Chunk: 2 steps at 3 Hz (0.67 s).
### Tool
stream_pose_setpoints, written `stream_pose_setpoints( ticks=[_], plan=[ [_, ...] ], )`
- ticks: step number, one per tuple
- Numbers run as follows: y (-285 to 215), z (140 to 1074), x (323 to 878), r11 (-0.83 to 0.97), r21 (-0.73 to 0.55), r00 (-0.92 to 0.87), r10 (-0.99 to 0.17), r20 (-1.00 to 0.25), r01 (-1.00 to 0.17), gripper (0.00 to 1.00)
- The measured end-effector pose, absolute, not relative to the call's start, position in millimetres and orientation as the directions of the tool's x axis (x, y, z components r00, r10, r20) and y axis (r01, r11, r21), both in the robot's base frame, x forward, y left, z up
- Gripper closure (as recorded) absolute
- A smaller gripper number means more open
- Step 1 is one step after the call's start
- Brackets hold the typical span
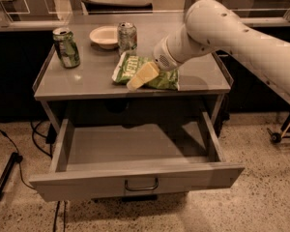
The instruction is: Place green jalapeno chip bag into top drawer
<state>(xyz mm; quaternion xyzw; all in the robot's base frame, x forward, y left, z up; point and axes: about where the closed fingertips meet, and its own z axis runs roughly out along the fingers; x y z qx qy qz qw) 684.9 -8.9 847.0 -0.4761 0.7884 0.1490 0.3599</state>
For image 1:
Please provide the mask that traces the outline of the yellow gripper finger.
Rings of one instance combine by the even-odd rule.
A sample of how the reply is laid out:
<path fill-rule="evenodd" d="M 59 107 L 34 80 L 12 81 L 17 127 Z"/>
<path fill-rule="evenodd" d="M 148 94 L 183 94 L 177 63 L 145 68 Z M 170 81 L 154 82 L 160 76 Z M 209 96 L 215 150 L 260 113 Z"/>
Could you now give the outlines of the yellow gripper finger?
<path fill-rule="evenodd" d="M 145 83 L 155 79 L 160 73 L 158 65 L 154 62 L 147 62 L 142 65 L 131 80 L 127 83 L 129 90 L 134 91 Z"/>

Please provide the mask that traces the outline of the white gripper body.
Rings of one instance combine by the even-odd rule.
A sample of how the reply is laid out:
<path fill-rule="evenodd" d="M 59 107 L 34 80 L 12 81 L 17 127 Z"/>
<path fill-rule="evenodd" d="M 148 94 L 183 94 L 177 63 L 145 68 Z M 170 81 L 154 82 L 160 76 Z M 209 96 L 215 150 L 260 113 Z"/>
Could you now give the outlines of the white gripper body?
<path fill-rule="evenodd" d="M 172 71 L 178 67 L 178 63 L 170 55 L 167 47 L 167 38 L 163 38 L 153 51 L 154 60 L 163 71 Z"/>

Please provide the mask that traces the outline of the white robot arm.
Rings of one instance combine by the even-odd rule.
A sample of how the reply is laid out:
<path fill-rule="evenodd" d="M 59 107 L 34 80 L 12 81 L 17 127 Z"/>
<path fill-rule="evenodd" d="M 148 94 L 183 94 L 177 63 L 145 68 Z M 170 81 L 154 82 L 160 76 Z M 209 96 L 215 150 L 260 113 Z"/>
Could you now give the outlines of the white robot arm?
<path fill-rule="evenodd" d="M 186 12 L 183 25 L 156 44 L 154 60 L 128 82 L 134 91 L 161 71 L 222 50 L 290 104 L 290 43 L 256 31 L 215 0 L 199 0 Z"/>

